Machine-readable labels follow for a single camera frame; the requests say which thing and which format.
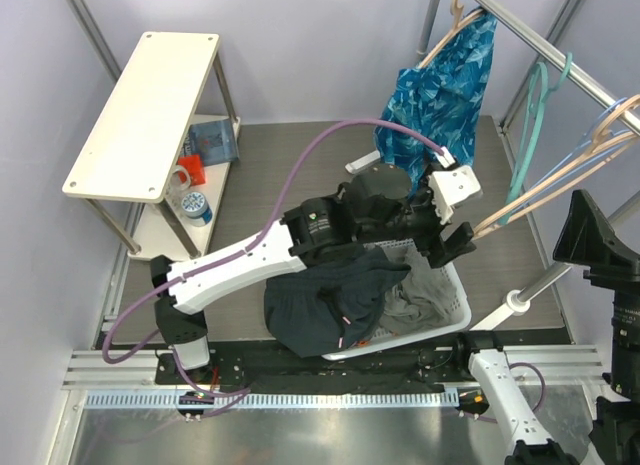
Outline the dark navy shorts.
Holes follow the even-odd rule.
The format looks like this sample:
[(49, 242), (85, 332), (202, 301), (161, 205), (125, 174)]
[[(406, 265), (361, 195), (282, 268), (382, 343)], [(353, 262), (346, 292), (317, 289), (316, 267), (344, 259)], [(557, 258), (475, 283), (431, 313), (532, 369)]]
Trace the dark navy shorts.
[(385, 294), (409, 272), (409, 265), (374, 247), (345, 261), (270, 278), (264, 292), (265, 325), (301, 358), (346, 350), (373, 334)]

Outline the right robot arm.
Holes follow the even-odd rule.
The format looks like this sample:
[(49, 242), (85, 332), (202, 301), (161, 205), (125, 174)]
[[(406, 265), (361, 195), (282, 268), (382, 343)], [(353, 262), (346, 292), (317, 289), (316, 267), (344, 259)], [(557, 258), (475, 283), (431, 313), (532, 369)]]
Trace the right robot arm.
[[(584, 278), (613, 293), (611, 366), (588, 363), (586, 349), (533, 353), (530, 370), (551, 368), (549, 382), (584, 385), (594, 401), (585, 464), (636, 464), (639, 461), (639, 255), (615, 234), (591, 195), (576, 190), (555, 246), (557, 262), (584, 267)], [(457, 337), (451, 365), (457, 376), (474, 380), (484, 411), (497, 422), (505, 442), (507, 464), (574, 464), (542, 425), (513, 372), (521, 363), (492, 331)]]

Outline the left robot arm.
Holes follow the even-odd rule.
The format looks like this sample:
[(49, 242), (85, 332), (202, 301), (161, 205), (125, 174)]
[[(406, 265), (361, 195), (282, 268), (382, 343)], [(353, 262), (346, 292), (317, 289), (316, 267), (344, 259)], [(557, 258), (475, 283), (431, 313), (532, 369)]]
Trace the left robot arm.
[(481, 192), (470, 167), (431, 171), (417, 194), (410, 190), (404, 170), (378, 164), (335, 194), (308, 199), (259, 234), (219, 252), (183, 262), (153, 258), (156, 324), (179, 373), (193, 384), (211, 376), (204, 309), (232, 292), (349, 258), (365, 244), (409, 240), (433, 267), (473, 250), (468, 223), (448, 239), (441, 236), (455, 208)]

